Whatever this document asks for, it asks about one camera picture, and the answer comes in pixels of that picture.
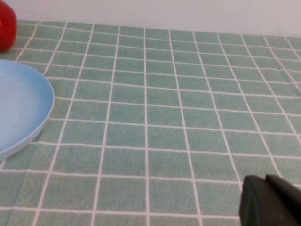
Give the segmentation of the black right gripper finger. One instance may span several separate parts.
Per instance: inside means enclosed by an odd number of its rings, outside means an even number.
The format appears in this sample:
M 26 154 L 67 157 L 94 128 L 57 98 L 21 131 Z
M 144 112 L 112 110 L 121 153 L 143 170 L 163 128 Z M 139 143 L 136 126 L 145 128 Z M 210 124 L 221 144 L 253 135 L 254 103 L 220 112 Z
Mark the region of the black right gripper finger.
M 299 226 L 301 191 L 277 175 L 247 175 L 239 217 L 242 226 Z

